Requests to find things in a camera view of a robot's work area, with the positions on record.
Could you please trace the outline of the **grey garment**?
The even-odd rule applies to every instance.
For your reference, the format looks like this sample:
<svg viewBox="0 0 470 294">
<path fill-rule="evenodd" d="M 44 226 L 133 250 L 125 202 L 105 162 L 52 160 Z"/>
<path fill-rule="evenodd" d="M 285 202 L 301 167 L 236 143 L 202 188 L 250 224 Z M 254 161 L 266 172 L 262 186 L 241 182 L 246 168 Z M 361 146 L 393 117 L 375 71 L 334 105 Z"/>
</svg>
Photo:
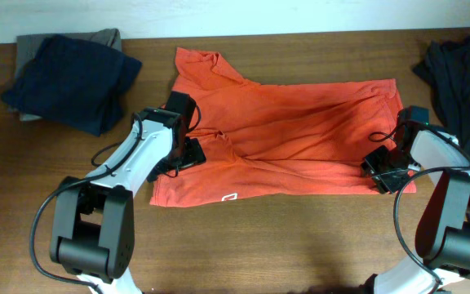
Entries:
<svg viewBox="0 0 470 294">
<path fill-rule="evenodd" d="M 61 35 L 67 38 L 75 38 L 75 39 L 97 42 L 99 44 L 103 44 L 107 47 L 111 47 L 113 49 L 116 49 L 122 52 L 121 35 L 117 29 L 102 29 L 102 30 L 90 32 L 90 33 L 60 33 L 60 34 L 44 33 L 44 34 L 22 35 L 17 38 L 17 57 L 16 57 L 15 79 L 17 79 L 24 72 L 24 67 L 35 57 L 42 41 L 54 35 Z M 27 113 L 22 113 L 22 112 L 20 112 L 20 115 L 21 115 L 21 119 L 24 121 L 38 120 L 41 118 L 33 114 L 27 114 Z"/>
</svg>

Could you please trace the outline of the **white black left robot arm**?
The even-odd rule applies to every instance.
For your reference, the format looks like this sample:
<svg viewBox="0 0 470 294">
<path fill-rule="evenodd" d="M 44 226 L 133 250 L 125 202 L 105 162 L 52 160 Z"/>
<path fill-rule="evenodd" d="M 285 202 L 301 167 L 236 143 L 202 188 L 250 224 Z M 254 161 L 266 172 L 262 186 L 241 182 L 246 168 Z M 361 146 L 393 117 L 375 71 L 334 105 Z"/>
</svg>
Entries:
<svg viewBox="0 0 470 294">
<path fill-rule="evenodd" d="M 177 176 L 206 157 L 187 135 L 196 106 L 147 108 L 133 115 L 131 131 L 111 156 L 85 178 L 67 177 L 55 201 L 50 258 L 70 283 L 93 293 L 138 293 L 129 270 L 135 246 L 134 198 L 158 176 Z"/>
</svg>

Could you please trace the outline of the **navy garment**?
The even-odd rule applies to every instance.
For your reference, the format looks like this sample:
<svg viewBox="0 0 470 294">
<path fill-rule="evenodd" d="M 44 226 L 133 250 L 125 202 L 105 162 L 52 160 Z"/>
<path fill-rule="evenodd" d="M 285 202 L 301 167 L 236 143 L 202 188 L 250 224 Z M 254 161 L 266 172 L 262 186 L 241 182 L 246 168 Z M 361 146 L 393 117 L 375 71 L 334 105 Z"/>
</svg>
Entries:
<svg viewBox="0 0 470 294">
<path fill-rule="evenodd" d="M 54 35 L 1 100 L 22 113 L 74 127 L 94 136 L 122 119 L 120 96 L 142 63 L 97 42 Z"/>
</svg>

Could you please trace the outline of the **red soccer t-shirt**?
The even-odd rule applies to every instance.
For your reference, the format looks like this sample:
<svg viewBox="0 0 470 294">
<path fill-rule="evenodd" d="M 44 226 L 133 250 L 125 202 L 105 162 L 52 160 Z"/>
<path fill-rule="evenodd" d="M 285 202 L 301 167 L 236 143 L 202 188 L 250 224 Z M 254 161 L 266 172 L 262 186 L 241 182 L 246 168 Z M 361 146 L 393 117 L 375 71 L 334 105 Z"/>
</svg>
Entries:
<svg viewBox="0 0 470 294">
<path fill-rule="evenodd" d="M 374 194 L 361 175 L 375 150 L 372 132 L 390 132 L 402 103 L 392 79 L 263 85 L 220 53 L 179 48 L 174 90 L 190 95 L 206 161 L 161 176 L 150 202 L 196 207 L 270 194 Z"/>
</svg>

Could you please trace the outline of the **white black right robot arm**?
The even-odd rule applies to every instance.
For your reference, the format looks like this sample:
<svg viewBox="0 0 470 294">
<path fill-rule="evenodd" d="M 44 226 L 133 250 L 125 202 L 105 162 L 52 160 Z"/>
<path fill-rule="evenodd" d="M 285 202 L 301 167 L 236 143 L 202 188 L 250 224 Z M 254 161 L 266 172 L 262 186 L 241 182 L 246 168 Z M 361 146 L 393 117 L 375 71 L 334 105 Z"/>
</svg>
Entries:
<svg viewBox="0 0 470 294">
<path fill-rule="evenodd" d="M 392 140 L 368 154 L 362 170 L 382 194 L 394 194 L 397 239 L 406 257 L 390 270 L 372 275 L 364 293 L 438 293 L 441 287 L 470 279 L 470 158 L 455 136 L 424 122 L 400 122 L 390 133 L 375 131 L 373 142 Z M 401 232 L 400 202 L 406 188 L 429 176 L 434 190 L 410 249 Z"/>
</svg>

